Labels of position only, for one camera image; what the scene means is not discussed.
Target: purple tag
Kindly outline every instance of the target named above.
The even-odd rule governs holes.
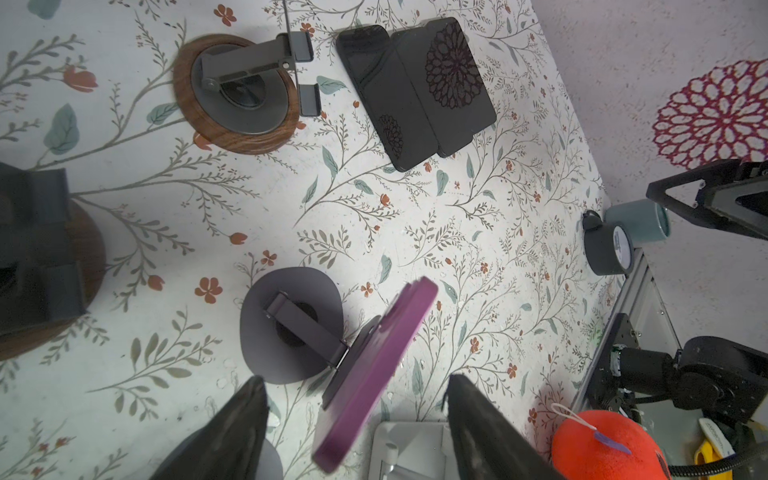
[[[627,455],[632,455],[632,451],[622,445],[619,442],[615,442],[611,439],[609,439],[607,436],[603,435],[602,433],[595,430],[594,437],[598,440],[598,442],[602,443],[603,445],[611,447],[613,450],[618,450],[619,452],[624,452]]]

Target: white wall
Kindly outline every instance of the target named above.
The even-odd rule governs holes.
[[[614,203],[684,171],[653,124],[690,79],[768,58],[766,0],[533,0]],[[644,247],[680,341],[722,336],[768,351],[768,242],[694,227]]]

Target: purple phone case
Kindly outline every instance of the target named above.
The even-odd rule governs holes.
[[[325,472],[336,470],[352,448],[437,292],[437,285],[425,276],[402,289],[328,408],[320,411],[312,460]]]

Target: yellow object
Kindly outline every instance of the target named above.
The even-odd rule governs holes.
[[[698,450],[696,450],[696,454],[694,455],[694,464],[696,465],[702,465],[703,463],[710,463],[710,462],[717,462],[718,460],[721,460],[723,457],[720,456],[719,453],[717,453],[717,450],[715,450],[712,447],[712,444],[709,440],[704,440],[704,443],[701,444],[701,447],[699,447]],[[725,472],[725,473],[719,473],[717,475],[711,475],[709,477],[699,477],[702,480],[733,480],[733,472]]]

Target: round gray base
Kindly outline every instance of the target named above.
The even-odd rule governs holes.
[[[282,338],[278,334],[282,326],[264,311],[278,292],[284,292],[296,304],[311,306],[317,322],[338,339],[344,334],[344,314],[336,284],[313,268],[274,270],[251,287],[240,311],[243,358],[250,371],[262,376],[264,382],[285,385],[315,376],[328,364],[308,345],[301,341],[298,345],[295,341],[287,343],[285,332]]]
[[[237,45],[214,45],[197,57],[192,66],[192,90],[200,106],[216,123],[239,134],[260,135],[278,128],[288,113],[288,90],[277,70],[259,74],[263,80],[265,97],[257,108],[242,108],[229,100],[220,91],[205,90],[200,81],[203,78],[205,54],[219,54],[241,48]]]

